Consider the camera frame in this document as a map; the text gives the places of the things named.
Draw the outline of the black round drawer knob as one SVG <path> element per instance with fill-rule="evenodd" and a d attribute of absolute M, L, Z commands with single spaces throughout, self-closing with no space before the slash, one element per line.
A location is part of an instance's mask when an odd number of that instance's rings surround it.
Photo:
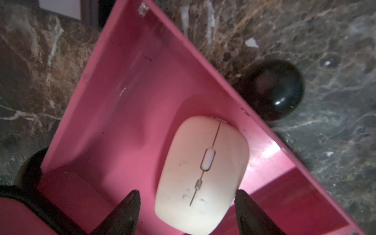
<path fill-rule="evenodd" d="M 259 61 L 239 86 L 239 94 L 265 121 L 276 121 L 291 114 L 304 93 L 305 82 L 300 70 L 281 59 Z"/>

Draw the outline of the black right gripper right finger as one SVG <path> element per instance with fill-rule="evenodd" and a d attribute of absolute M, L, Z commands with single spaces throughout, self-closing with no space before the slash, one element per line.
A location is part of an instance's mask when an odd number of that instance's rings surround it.
<path fill-rule="evenodd" d="M 240 235 L 285 235 L 244 190 L 237 190 L 235 209 Z"/>

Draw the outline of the pale pink computer mouse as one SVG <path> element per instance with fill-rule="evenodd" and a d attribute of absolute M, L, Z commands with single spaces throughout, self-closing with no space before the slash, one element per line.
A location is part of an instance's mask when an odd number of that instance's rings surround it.
<path fill-rule="evenodd" d="M 157 217 L 186 234 L 210 234 L 230 208 L 248 162 L 248 142 L 236 128 L 212 117 L 185 120 L 158 184 Z"/>

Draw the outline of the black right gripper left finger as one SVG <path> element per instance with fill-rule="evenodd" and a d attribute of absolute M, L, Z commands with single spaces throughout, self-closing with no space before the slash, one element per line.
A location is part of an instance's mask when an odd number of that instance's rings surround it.
<path fill-rule="evenodd" d="M 133 190 L 91 232 L 91 235 L 134 235 L 137 231 L 140 208 L 140 192 Z"/>

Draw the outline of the black drawer cabinet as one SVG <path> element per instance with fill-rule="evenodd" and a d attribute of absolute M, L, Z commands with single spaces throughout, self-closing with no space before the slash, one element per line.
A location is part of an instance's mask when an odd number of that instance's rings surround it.
<path fill-rule="evenodd" d="M 2 235 L 86 234 L 37 189 L 47 150 L 38 151 L 22 165 L 12 186 L 1 185 Z"/>

